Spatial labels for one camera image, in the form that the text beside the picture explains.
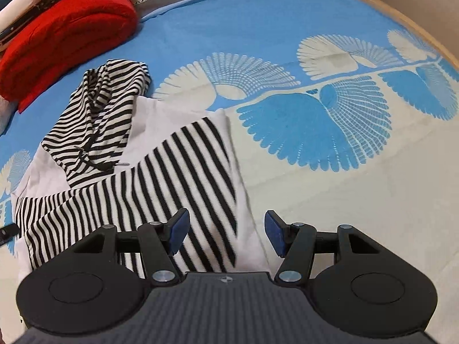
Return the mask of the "black white striped garment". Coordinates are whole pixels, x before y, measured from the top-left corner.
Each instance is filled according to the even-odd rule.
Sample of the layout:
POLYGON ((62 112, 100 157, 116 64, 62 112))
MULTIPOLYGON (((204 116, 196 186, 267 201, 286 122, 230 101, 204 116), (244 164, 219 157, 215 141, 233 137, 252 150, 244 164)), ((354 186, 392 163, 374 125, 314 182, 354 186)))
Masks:
POLYGON ((222 111, 150 99, 149 70, 109 60, 86 71, 12 194, 25 276, 92 231, 135 231, 179 209, 190 230, 173 257, 188 272, 269 268, 222 111))

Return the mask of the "white folded clothes stack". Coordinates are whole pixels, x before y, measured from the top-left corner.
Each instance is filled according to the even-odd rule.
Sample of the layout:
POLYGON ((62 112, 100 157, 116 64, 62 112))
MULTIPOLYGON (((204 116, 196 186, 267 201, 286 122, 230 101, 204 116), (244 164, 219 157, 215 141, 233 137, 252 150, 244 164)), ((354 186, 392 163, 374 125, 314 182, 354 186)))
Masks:
POLYGON ((29 23, 61 0, 12 0, 1 10, 1 52, 29 23))

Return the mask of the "blue cream patterned bedspread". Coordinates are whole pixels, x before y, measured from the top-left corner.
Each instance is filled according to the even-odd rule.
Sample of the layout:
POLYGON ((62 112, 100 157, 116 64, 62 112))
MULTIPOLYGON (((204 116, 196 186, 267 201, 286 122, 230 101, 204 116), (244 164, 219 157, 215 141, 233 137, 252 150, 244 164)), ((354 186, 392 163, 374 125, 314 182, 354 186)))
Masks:
POLYGON ((107 225, 22 276, 18 226, 1 261, 18 279, 3 305, 14 342, 456 343, 458 66, 364 0, 133 4, 121 45, 24 111, 1 97, 1 227, 17 224, 12 194, 84 73, 133 60, 148 98, 226 115, 269 268, 148 279, 138 229, 107 225), (268 210, 353 228, 308 282, 275 282, 268 210))

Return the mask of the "red folded blanket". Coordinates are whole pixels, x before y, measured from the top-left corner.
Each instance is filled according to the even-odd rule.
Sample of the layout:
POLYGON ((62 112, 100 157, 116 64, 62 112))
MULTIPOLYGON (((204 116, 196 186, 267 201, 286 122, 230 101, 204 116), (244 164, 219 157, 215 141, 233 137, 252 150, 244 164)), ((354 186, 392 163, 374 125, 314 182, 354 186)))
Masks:
POLYGON ((61 0, 2 55, 1 97, 24 111, 71 69, 128 40, 138 22, 131 0, 61 0))

